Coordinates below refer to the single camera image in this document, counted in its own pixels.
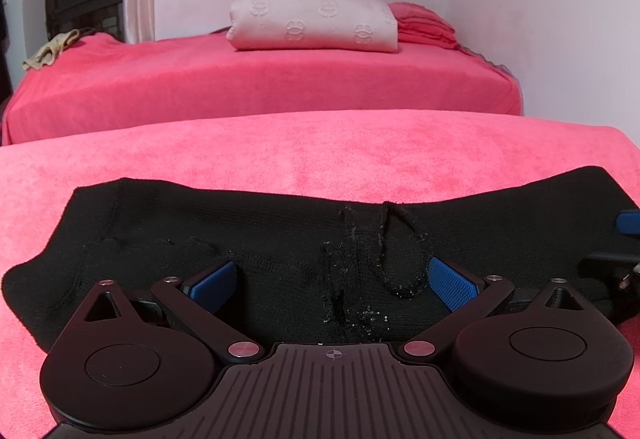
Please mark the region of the folded red blanket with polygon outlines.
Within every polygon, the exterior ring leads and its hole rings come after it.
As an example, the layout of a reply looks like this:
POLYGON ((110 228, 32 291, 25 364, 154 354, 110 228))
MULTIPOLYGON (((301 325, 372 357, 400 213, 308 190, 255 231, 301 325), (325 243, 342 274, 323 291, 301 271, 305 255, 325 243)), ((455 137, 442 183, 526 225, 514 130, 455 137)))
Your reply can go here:
POLYGON ((456 30, 434 11, 411 2, 388 5, 397 22, 398 41, 457 49, 456 30))

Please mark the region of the black knit pants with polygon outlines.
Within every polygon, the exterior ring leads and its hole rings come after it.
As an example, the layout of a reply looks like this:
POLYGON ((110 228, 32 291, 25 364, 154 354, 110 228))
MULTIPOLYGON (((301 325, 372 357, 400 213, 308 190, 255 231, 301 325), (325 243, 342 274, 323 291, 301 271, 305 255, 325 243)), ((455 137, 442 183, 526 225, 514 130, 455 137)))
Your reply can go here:
POLYGON ((142 292, 226 258, 239 281, 220 317, 256 341, 404 341, 446 317, 427 282, 437 258, 521 289, 563 277, 620 323, 637 315, 638 293, 579 265, 595 251, 638 253, 614 228, 631 207, 599 167, 425 204, 120 179, 78 188, 44 251, 6 272, 2 294, 49 349, 99 281, 142 292))

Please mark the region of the pink near bed cover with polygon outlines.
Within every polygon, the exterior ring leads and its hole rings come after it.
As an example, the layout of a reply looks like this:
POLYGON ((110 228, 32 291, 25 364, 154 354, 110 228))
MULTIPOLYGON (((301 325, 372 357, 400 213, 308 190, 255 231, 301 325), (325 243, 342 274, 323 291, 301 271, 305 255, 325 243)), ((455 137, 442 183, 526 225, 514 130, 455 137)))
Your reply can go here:
POLYGON ((582 166, 639 193, 622 132, 509 115, 350 110, 198 119, 9 145, 1 151, 1 264, 47 244, 75 188, 121 177, 359 202, 433 202, 582 166))

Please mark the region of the beige crumpled cloth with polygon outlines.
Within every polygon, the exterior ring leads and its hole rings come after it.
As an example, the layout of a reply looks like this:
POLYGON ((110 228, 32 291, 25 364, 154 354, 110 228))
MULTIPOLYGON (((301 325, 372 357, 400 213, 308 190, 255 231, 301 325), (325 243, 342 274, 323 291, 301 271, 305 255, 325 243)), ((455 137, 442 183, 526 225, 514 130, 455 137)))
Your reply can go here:
POLYGON ((22 62, 24 71, 40 70, 43 69, 43 67, 53 65, 56 59, 80 38, 81 32, 79 29, 57 34, 40 47, 32 56, 22 62))

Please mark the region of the pink bed cover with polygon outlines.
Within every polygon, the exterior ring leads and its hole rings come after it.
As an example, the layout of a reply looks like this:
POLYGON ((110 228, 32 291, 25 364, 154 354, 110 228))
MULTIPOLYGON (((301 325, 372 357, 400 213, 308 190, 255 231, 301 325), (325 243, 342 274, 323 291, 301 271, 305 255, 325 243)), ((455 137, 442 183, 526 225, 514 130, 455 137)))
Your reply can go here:
POLYGON ((1 264, 47 244, 75 188, 121 177, 359 202, 433 202, 582 166, 639 193, 622 132, 509 115, 350 110, 198 119, 9 145, 1 151, 1 264))
POLYGON ((221 34, 138 44, 77 41, 27 72, 4 110, 20 144, 179 120, 311 110, 463 110, 520 115, 520 86, 464 50, 236 51, 221 34))

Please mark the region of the pink far bed cover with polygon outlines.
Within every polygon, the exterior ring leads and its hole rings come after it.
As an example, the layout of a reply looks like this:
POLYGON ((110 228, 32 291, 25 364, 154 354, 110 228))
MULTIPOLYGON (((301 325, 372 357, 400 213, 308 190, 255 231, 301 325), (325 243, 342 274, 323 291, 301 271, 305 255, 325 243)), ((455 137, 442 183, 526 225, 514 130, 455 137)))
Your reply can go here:
POLYGON ((463 110, 520 115, 520 86, 464 50, 236 51, 221 34, 138 44, 77 41, 27 72, 4 110, 20 144, 179 120, 311 110, 463 110))

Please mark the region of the beige embossed pillow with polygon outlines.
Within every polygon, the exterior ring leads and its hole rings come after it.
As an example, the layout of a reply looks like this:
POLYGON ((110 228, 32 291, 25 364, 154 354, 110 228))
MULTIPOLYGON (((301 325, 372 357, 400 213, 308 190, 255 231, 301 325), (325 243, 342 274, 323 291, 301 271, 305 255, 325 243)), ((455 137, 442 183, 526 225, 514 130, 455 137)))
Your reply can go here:
POLYGON ((227 39, 236 50, 395 53, 398 27, 385 0, 233 0, 227 39))

